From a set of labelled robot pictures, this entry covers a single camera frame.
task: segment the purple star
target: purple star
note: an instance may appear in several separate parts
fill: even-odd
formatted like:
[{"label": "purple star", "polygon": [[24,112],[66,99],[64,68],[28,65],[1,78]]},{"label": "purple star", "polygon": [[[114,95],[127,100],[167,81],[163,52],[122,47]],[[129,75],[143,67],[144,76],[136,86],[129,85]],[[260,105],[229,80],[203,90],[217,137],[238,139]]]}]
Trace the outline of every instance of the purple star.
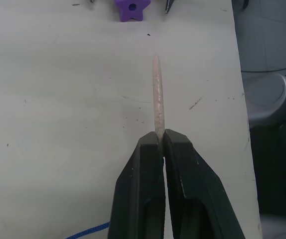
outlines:
[{"label": "purple star", "polygon": [[115,0],[120,12],[120,21],[128,21],[131,18],[142,21],[143,10],[151,3],[151,0]]}]

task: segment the white tabletop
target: white tabletop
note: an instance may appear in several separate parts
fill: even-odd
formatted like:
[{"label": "white tabletop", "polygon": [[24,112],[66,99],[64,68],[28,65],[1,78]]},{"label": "white tabletop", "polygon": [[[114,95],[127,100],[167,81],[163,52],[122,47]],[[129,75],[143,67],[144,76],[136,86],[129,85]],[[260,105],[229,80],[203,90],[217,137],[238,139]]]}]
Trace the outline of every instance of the white tabletop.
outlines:
[{"label": "white tabletop", "polygon": [[109,220],[116,179],[154,129],[154,54],[166,128],[188,136],[246,238],[260,238],[231,2],[164,8],[120,23],[112,0],[0,0],[0,239],[64,239]]}]

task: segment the blue cable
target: blue cable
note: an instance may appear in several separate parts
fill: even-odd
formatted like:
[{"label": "blue cable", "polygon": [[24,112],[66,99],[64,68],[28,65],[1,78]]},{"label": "blue cable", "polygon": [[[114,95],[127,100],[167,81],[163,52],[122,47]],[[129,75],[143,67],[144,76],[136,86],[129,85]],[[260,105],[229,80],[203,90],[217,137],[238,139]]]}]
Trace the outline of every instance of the blue cable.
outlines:
[{"label": "blue cable", "polygon": [[96,233],[96,232],[98,232],[98,231],[104,230],[105,228],[108,228],[109,225],[110,225],[110,222],[104,223],[104,224],[102,224],[102,225],[99,225],[99,226],[96,226],[96,227],[87,229],[87,230],[85,230],[85,231],[83,231],[83,232],[80,232],[80,233],[77,233],[77,234],[75,234],[75,235],[73,235],[73,236],[70,236],[70,237],[68,237],[67,239],[77,239],[77,238],[83,237],[83,236],[88,235],[88,234],[91,234],[91,233]]}]

